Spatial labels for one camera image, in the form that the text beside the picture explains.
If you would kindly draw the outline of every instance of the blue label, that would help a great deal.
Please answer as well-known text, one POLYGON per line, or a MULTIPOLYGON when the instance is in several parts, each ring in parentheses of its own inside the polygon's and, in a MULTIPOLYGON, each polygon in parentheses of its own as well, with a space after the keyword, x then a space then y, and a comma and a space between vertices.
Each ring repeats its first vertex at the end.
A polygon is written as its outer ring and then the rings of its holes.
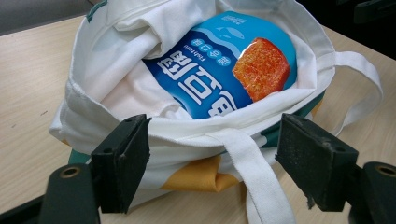
POLYGON ((194 119, 223 115, 252 103, 233 77, 236 58, 205 34, 189 31, 160 59, 144 60, 158 83, 194 119))
POLYGON ((194 119, 225 115, 253 103, 233 75, 233 67, 258 36, 272 41, 287 58, 290 76, 284 89, 288 88, 296 78, 295 51, 289 37, 268 21, 235 12, 219 14, 193 27, 161 58, 143 62, 194 119))

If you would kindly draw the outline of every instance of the canvas tote bag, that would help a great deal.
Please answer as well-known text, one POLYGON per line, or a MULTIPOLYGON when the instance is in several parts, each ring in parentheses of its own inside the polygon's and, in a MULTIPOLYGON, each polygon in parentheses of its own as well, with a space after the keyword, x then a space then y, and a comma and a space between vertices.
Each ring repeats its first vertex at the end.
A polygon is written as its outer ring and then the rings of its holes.
POLYGON ((65 97, 49 132, 73 148, 71 162, 85 161, 122 120, 146 114, 150 159, 131 206, 170 190, 222 191, 244 181, 250 223, 292 223, 270 166, 276 162, 277 125, 282 113, 311 116, 336 66, 355 69, 376 86, 349 109, 333 131, 339 134, 380 103, 378 73, 359 53, 335 51, 318 22, 295 1, 107 0, 78 29, 65 97), (192 26, 229 10, 268 20, 289 35, 297 80, 225 116, 192 119, 142 59, 161 57, 192 26))

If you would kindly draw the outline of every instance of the red food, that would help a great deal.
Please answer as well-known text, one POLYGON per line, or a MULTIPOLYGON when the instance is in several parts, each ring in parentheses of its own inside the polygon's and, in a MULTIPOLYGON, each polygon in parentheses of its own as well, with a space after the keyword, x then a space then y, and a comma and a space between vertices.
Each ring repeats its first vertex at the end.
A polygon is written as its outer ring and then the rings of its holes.
POLYGON ((233 68, 253 102, 282 91, 290 66, 282 51, 264 38, 255 38, 233 68))

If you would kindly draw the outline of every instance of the bag handle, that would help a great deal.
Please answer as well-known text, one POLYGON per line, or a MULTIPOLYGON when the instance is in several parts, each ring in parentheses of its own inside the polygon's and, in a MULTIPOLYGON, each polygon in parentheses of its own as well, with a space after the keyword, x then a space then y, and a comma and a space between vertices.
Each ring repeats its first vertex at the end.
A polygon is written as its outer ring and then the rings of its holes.
POLYGON ((379 74, 375 67, 361 54, 353 51, 333 52, 323 55, 317 59, 318 71, 332 68, 334 66, 346 66, 358 71, 361 75, 368 78, 374 85, 375 90, 366 97, 352 105, 344 120, 330 131, 333 135, 338 135, 345 126, 362 119, 372 113, 382 102, 384 92, 382 90, 379 74))
POLYGON ((249 223, 295 223, 289 201, 273 169, 250 135, 230 128, 207 135, 225 146, 247 186, 249 223))

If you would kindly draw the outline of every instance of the light wood tabletop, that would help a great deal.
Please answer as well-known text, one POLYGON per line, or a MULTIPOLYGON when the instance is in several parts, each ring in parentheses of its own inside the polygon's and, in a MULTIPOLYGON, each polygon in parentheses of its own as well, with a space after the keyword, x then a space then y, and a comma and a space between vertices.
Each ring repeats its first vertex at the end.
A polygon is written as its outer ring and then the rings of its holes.
MULTIPOLYGON (((67 164, 70 147, 48 132, 70 65, 82 18, 0 36, 0 213, 45 193, 48 177, 67 164)), ((358 165, 396 165, 396 61, 325 28, 337 51, 364 55, 378 70, 385 98, 365 119, 345 127, 339 138, 359 152, 358 165)), ((314 121, 330 130, 372 85, 348 68, 337 68, 314 121)), ((277 177, 297 223, 348 223, 342 213, 307 209, 306 198, 279 164, 277 177)), ((101 214, 102 223, 248 223, 243 184, 221 193, 171 192, 124 214, 101 214)))

